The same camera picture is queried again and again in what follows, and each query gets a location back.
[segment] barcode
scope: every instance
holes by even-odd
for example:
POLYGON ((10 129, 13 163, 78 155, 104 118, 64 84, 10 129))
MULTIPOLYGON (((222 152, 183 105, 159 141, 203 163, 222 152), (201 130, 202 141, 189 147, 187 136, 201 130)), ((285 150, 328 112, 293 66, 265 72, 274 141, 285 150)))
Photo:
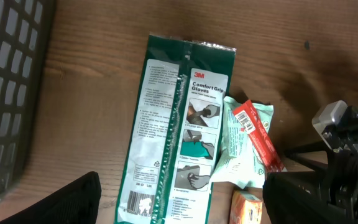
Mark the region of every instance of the barcode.
POLYGON ((236 115, 237 120, 245 127, 247 134, 255 131, 255 126, 252 124, 252 121, 249 119, 248 114, 245 111, 241 111, 236 115))
POLYGON ((134 191, 129 192, 127 212, 134 215, 150 217, 154 205, 154 195, 142 194, 134 191))

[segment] green plastic packaging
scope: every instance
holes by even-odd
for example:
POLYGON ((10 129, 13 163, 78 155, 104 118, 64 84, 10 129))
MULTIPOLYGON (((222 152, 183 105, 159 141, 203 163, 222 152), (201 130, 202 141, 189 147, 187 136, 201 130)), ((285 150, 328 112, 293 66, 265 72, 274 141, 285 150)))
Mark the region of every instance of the green plastic packaging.
POLYGON ((206 223, 236 50, 149 36, 115 223, 206 223))

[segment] gray basket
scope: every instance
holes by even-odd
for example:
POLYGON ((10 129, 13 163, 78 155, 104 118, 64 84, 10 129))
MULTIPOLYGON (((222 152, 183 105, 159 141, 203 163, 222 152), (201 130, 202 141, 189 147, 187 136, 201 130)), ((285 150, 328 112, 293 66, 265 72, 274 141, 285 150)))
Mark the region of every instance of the gray basket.
POLYGON ((54 3, 0 0, 0 199, 24 168, 54 3))

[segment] orange packet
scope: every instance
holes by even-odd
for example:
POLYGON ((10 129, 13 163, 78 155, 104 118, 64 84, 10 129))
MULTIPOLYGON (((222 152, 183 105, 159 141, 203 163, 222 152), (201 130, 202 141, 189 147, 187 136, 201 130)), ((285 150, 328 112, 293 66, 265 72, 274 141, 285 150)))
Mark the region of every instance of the orange packet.
POLYGON ((231 202, 229 224, 260 224, 262 203, 252 194, 235 190, 231 202))

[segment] wooden surface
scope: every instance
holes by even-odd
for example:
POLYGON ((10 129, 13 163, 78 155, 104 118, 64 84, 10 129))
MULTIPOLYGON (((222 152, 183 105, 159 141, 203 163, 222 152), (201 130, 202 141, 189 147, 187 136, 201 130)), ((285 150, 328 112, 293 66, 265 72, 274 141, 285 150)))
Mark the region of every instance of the wooden surface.
MULTIPOLYGON (((317 140, 320 106, 358 107, 358 0, 61 0, 30 162, 0 219, 95 170, 98 223, 113 223, 149 32, 236 47, 230 93, 275 106, 269 135, 278 149, 317 140)), ((232 190, 214 186, 210 223, 227 223, 232 190)))

